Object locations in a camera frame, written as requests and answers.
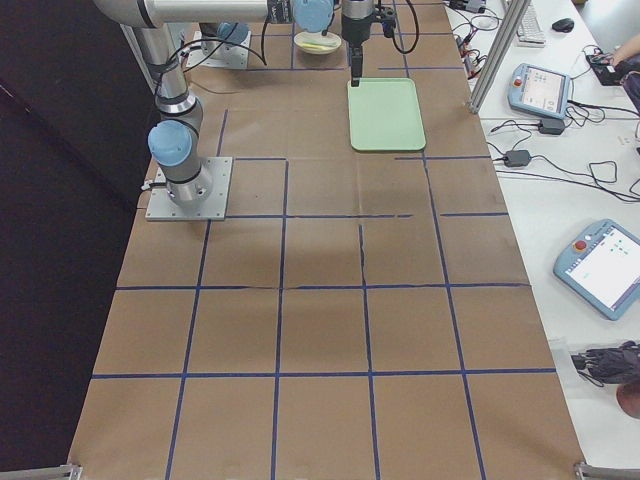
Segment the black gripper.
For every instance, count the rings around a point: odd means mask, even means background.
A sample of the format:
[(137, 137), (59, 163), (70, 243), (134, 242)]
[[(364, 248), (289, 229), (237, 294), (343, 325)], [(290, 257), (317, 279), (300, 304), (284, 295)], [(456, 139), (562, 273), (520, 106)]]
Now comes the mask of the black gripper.
[(373, 23), (372, 0), (341, 2), (341, 36), (349, 44), (350, 86), (358, 87), (362, 78), (362, 44), (369, 39)]

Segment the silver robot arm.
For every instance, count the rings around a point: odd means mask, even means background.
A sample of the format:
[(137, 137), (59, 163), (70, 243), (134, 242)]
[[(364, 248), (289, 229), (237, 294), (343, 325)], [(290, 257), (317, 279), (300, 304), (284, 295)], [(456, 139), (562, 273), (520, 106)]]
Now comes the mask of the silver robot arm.
[(221, 41), (224, 41), (224, 46), (242, 44), (249, 35), (249, 26), (240, 22), (200, 23), (199, 27), (203, 39), (202, 48), (209, 51)]
[(154, 101), (161, 122), (148, 134), (148, 145), (165, 176), (169, 198), (180, 206), (202, 203), (214, 180), (197, 154), (202, 105), (187, 85), (167, 25), (263, 21), (295, 23), (308, 32), (320, 32), (334, 15), (332, 1), (97, 1), (95, 5), (111, 20), (132, 29), (155, 81)]

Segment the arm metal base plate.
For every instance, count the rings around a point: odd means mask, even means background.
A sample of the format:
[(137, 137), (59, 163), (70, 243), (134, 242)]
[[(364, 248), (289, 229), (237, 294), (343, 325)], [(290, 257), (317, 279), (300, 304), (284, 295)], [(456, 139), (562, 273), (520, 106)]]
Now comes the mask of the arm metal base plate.
[(150, 184), (148, 221), (225, 219), (232, 178), (232, 157), (201, 158), (199, 175), (186, 184), (172, 184), (161, 169)]
[(251, 32), (248, 32), (241, 43), (234, 41), (234, 46), (224, 44), (220, 46), (210, 57), (208, 57), (210, 51), (213, 50), (218, 43), (213, 41), (207, 42), (205, 43), (205, 50), (202, 50), (200, 47), (200, 39), (202, 35), (200, 31), (196, 31), (194, 33), (193, 40), (197, 40), (197, 43), (190, 46), (185, 67), (192, 68), (195, 66), (202, 66), (209, 68), (244, 70), (247, 68), (248, 64), (249, 52), (247, 48), (250, 46), (251, 36)]

